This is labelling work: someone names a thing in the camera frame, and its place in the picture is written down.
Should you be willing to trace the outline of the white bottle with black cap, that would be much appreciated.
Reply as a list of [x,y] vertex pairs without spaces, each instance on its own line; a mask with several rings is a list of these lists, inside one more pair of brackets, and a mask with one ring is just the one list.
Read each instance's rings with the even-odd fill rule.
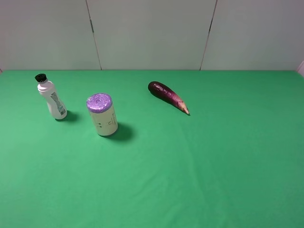
[[56,120],[62,120],[67,116],[67,109],[57,94],[55,85],[48,80],[46,74],[38,74],[35,76],[38,82],[38,91],[47,102],[48,110],[51,116]]

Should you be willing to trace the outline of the purple eggplant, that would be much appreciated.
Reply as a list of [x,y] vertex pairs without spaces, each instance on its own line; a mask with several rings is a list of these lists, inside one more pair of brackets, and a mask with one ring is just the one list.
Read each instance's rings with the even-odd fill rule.
[[148,84],[148,90],[155,97],[173,105],[185,114],[190,115],[185,102],[165,84],[157,81],[152,81]]

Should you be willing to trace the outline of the purple garbage bag roll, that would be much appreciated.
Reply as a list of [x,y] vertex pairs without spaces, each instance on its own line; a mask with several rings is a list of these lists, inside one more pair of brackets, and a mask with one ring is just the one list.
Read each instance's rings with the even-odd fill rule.
[[98,135],[106,137],[117,131],[118,122],[109,94],[98,93],[90,96],[86,106]]

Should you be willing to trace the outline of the green table cloth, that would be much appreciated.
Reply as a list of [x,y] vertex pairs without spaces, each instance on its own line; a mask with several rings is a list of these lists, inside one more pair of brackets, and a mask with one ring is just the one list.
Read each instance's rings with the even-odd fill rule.
[[[3,228],[301,228],[304,79],[293,71],[36,71],[0,75]],[[155,97],[173,90],[190,115]],[[98,135],[86,106],[109,94]]]

